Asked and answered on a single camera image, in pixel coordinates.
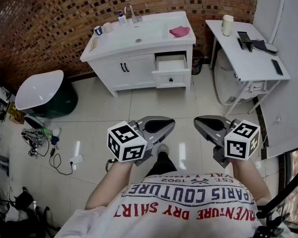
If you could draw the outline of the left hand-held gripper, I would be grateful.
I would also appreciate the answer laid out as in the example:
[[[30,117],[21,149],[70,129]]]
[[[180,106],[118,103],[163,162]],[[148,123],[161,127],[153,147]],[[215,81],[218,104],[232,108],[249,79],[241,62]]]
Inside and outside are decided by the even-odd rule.
[[[134,162],[136,166],[152,156],[155,145],[161,143],[174,129],[175,120],[163,116],[146,116],[138,121],[122,121],[107,130],[107,147],[115,162]]]

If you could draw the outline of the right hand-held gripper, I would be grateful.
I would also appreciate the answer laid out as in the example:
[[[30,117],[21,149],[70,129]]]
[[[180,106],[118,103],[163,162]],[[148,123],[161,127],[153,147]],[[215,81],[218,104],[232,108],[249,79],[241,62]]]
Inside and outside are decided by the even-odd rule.
[[[194,118],[194,127],[214,144],[213,159],[226,168],[230,159],[246,161],[259,145],[260,126],[247,120],[205,115]]]

